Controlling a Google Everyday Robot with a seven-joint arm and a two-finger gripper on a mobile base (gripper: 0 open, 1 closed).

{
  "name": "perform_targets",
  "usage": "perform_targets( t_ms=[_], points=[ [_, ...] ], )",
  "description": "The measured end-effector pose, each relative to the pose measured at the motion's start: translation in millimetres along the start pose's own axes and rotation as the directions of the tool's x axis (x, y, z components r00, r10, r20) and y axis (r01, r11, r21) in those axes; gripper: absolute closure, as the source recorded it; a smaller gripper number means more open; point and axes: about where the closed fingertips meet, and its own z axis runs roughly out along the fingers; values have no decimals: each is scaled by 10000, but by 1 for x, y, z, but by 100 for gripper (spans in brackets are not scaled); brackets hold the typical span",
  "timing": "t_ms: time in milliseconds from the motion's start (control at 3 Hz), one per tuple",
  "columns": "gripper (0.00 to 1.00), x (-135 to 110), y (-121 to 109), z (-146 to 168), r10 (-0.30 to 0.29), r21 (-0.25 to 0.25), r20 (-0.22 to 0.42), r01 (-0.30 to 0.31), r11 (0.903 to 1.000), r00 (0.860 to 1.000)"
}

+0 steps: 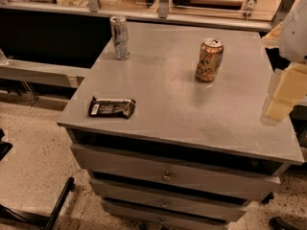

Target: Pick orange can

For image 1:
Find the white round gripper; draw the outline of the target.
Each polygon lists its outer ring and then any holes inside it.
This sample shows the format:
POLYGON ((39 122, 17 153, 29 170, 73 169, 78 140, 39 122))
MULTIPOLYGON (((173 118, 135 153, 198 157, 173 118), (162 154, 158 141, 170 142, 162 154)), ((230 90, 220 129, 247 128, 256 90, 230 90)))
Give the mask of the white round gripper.
POLYGON ((261 38, 261 45, 279 47, 280 56, 292 61, 274 70, 263 107, 266 118, 281 122, 307 95, 307 0, 299 0, 283 23, 261 38))

